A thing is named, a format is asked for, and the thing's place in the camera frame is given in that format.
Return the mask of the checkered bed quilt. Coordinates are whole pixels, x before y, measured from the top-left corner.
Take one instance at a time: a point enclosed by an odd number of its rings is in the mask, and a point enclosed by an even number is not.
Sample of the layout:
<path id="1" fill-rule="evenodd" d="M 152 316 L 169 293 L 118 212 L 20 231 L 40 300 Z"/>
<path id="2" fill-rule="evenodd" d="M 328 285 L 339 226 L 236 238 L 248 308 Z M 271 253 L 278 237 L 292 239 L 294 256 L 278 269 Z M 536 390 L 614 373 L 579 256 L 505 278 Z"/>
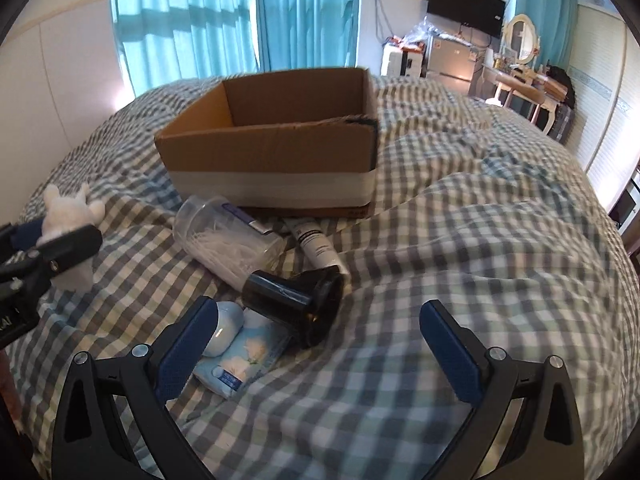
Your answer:
<path id="1" fill-rule="evenodd" d="M 22 424 L 43 460 L 70 359 L 154 339 L 193 299 L 232 291 L 172 238 L 180 207 L 154 136 L 213 88 L 168 84 L 108 118 L 51 172 L 104 201 L 85 296 L 51 290 L 8 350 Z M 572 380 L 585 475 L 639 418 L 639 283 L 614 223 L 562 145 L 510 110 L 426 80 L 376 78 L 378 184 L 367 218 L 321 225 L 352 288 L 319 347 L 291 350 L 221 401 L 190 380 L 171 414 L 221 479 L 417 479 L 460 427 L 419 330 L 438 299 L 484 344 Z"/>

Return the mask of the light blue round case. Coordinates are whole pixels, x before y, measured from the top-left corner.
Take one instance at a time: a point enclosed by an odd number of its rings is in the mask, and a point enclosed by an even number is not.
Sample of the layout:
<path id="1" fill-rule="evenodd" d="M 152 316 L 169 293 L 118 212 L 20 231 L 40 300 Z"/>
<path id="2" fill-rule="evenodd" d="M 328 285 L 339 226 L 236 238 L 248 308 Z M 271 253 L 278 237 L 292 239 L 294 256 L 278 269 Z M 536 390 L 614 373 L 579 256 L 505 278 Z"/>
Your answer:
<path id="1" fill-rule="evenodd" d="M 244 325 L 244 310 L 235 302 L 221 301 L 217 304 L 217 327 L 203 351 L 206 358 L 221 356 L 239 335 Z"/>

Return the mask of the white cream tube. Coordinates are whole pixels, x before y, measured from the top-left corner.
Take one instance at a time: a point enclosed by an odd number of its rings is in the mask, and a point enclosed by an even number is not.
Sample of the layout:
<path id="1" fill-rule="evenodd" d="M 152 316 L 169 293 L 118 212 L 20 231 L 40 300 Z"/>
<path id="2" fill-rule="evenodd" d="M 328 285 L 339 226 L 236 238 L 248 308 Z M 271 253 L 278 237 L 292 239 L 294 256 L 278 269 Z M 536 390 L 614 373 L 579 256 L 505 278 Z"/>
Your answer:
<path id="1" fill-rule="evenodd" d="M 349 276 L 349 272 L 342 259 L 338 256 L 332 242 L 324 234 L 316 220 L 311 218 L 288 218 L 284 220 L 284 223 L 315 269 L 337 266 L 345 278 Z"/>

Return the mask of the oval vanity mirror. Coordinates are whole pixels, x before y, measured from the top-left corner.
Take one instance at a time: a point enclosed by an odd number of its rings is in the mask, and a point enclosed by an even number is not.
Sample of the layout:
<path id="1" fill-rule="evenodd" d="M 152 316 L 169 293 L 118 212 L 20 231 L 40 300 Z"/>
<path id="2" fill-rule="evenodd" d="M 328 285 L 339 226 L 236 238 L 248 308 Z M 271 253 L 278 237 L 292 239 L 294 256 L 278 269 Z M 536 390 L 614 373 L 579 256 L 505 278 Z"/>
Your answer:
<path id="1" fill-rule="evenodd" d="M 539 36 L 533 21 L 526 14 L 516 14 L 504 26 L 502 54 L 516 64 L 526 65 L 539 53 Z"/>

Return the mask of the white dressing table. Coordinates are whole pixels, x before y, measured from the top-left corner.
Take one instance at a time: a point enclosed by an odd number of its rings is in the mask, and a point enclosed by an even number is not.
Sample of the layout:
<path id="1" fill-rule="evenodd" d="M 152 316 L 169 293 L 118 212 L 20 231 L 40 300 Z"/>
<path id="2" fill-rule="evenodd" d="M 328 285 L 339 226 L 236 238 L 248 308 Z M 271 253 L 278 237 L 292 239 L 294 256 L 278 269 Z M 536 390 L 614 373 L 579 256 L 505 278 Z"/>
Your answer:
<path id="1" fill-rule="evenodd" d="M 500 72 L 490 66 L 484 66 L 482 78 L 496 87 L 495 95 L 492 97 L 494 101 L 499 101 L 502 107 L 510 108 L 514 96 L 523 101 L 529 102 L 532 110 L 529 112 L 528 120 L 537 125 L 540 112 L 545 110 L 548 114 L 547 121 L 542 127 L 544 134 L 549 134 L 555 121 L 555 112 L 558 108 L 559 101 L 547 92 L 536 88 L 533 84 L 526 84 L 520 81 L 518 77 Z"/>

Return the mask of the white plush toy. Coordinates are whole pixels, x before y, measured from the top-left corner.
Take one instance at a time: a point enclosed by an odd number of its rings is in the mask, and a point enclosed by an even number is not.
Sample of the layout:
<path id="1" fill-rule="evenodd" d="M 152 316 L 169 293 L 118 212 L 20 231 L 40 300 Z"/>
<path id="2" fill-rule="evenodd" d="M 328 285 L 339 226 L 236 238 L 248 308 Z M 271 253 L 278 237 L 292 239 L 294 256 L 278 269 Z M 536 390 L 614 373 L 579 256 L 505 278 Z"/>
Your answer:
<path id="1" fill-rule="evenodd" d="M 75 195 L 65 195 L 55 184 L 48 184 L 43 191 L 44 216 L 40 239 L 36 246 L 46 244 L 62 235 L 75 231 L 82 226 L 98 226 L 105 217 L 103 200 L 87 202 L 89 193 L 88 183 L 83 183 Z M 93 285 L 92 261 L 86 260 L 78 266 L 60 274 L 52 280 L 52 284 L 59 290 L 86 294 Z"/>

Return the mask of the brown cardboard box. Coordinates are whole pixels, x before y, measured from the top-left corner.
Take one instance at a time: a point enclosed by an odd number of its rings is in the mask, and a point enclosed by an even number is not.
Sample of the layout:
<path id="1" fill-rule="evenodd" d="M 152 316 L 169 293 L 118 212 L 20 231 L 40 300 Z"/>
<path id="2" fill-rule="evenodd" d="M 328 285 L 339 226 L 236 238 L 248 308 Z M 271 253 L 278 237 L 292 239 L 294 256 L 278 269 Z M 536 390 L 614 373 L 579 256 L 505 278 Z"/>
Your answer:
<path id="1" fill-rule="evenodd" d="M 154 139 L 176 191 L 258 214 L 362 218 L 378 166 L 378 104 L 360 67 L 228 78 Z"/>

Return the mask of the clear cotton swab container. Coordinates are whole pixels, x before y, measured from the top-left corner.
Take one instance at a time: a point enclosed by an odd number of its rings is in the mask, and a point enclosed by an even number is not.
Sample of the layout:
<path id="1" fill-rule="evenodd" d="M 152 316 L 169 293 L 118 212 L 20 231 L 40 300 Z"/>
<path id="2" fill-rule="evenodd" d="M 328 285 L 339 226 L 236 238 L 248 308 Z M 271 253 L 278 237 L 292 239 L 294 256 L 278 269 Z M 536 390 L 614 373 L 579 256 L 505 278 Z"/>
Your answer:
<path id="1" fill-rule="evenodd" d="M 273 229 L 221 196 L 190 196 L 176 215 L 172 234 L 188 255 L 238 292 L 250 274 L 271 270 L 285 248 Z"/>

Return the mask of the white suitcase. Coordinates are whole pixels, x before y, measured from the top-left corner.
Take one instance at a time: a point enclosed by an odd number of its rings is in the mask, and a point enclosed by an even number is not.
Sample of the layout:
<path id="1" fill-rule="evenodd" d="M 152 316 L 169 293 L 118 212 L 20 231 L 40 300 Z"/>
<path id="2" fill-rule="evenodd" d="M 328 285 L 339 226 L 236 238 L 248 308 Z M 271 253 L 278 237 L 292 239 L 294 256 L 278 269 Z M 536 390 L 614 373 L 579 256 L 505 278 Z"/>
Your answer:
<path id="1" fill-rule="evenodd" d="M 386 77 L 420 78 L 424 53 L 416 46 L 386 44 L 383 48 L 380 73 Z"/>

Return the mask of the black wall television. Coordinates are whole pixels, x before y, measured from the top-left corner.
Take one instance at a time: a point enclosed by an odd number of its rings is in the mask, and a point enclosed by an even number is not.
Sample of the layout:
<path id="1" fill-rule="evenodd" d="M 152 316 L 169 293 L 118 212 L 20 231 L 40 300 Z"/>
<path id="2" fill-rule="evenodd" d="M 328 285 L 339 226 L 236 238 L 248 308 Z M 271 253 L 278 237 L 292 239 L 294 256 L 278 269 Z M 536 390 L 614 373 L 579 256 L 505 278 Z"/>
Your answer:
<path id="1" fill-rule="evenodd" d="M 427 0 L 426 12 L 500 38 L 505 10 L 503 0 Z"/>

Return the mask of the blue tissue pack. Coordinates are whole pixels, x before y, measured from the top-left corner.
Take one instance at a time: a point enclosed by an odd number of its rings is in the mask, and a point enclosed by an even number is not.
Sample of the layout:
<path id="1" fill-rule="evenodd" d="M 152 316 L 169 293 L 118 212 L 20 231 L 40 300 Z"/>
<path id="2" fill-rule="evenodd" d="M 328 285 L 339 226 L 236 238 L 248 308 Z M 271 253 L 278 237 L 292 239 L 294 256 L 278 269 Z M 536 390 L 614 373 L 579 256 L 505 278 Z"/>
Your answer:
<path id="1" fill-rule="evenodd" d="M 193 375 L 209 391 L 228 400 L 264 374 L 290 342 L 288 330 L 261 314 L 244 310 L 244 325 L 216 358 L 202 356 Z"/>

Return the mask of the silver mini fridge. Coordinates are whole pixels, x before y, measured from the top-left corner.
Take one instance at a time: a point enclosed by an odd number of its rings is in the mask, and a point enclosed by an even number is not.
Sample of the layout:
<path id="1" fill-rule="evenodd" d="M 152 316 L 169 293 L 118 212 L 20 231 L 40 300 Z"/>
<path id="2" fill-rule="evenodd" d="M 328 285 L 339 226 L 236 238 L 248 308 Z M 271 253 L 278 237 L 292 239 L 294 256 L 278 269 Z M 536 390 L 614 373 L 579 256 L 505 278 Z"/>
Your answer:
<path id="1" fill-rule="evenodd" d="M 428 40 L 425 76 L 448 90 L 467 96 L 482 70 L 480 52 L 457 39 L 435 36 Z"/>

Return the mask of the white sliding wardrobe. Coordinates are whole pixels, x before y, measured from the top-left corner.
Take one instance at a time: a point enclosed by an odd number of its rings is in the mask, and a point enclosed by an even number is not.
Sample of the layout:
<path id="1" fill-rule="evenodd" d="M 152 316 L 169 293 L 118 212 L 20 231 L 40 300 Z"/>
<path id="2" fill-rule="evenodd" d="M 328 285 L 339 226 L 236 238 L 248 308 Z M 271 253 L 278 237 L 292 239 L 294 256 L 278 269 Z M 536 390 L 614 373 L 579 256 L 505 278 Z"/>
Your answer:
<path id="1" fill-rule="evenodd" d="M 611 210 L 639 162 L 639 43 L 619 15 L 582 3 L 567 73 L 576 117 L 566 147 Z"/>

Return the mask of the middle teal curtain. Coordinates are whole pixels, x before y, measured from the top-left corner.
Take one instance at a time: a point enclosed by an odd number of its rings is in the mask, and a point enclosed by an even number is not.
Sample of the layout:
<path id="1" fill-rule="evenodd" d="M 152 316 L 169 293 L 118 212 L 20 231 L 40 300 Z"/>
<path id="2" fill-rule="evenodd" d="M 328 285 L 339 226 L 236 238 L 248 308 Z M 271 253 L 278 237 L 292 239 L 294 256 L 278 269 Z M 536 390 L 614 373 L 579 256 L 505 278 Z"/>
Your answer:
<path id="1" fill-rule="evenodd" d="M 263 72 L 356 64 L 359 0 L 255 0 Z"/>

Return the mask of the large teal curtain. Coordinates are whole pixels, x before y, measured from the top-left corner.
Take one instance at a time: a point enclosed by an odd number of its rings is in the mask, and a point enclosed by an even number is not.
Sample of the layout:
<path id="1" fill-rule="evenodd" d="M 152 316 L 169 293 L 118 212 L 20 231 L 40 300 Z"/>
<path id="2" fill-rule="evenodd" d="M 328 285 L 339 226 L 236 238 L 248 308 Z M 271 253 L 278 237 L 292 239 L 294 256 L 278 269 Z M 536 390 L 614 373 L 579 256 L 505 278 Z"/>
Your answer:
<path id="1" fill-rule="evenodd" d="M 120 68 L 135 96 L 192 78 L 255 73 L 254 0 L 110 0 Z"/>

